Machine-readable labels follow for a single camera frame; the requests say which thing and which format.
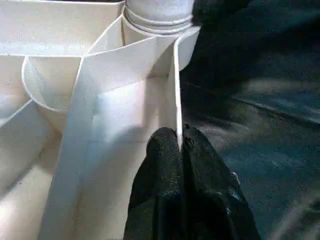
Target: dark fabric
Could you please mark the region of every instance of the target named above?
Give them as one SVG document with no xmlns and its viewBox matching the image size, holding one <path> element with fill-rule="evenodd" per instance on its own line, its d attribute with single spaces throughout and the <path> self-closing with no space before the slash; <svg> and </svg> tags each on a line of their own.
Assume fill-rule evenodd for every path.
<svg viewBox="0 0 320 240">
<path fill-rule="evenodd" d="M 184 120 L 238 174 L 263 239 L 308 239 L 320 222 L 299 220 L 319 199 L 319 19 L 319 0 L 252 0 L 203 16 L 180 73 Z"/>
<path fill-rule="evenodd" d="M 159 129 L 132 185 L 125 240 L 185 239 L 181 166 L 175 132 Z"/>
<path fill-rule="evenodd" d="M 194 0 L 193 23 L 206 25 L 229 17 L 252 0 Z"/>
<path fill-rule="evenodd" d="M 125 240 L 258 240 L 253 215 L 209 140 L 184 131 L 180 155 L 173 130 L 151 137 L 132 185 Z"/>
</svg>

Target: white plastic partition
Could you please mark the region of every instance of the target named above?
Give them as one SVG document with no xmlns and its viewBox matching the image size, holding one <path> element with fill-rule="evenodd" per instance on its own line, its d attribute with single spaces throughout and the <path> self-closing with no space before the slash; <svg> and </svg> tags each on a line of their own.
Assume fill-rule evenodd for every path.
<svg viewBox="0 0 320 240">
<path fill-rule="evenodd" d="M 122 238 L 149 137 L 169 127 L 182 145 L 179 70 L 199 28 L 146 32 L 123 5 L 0 2 L 4 239 Z"/>
<path fill-rule="evenodd" d="M 168 38 L 154 36 L 84 57 L 40 240 L 123 237 L 132 182 L 149 137 L 170 127 L 182 143 L 179 70 L 190 58 L 179 67 L 179 52 L 191 56 L 198 31 L 167 47 L 162 46 Z M 168 49 L 167 72 L 155 73 L 155 66 L 164 69 Z"/>
</svg>

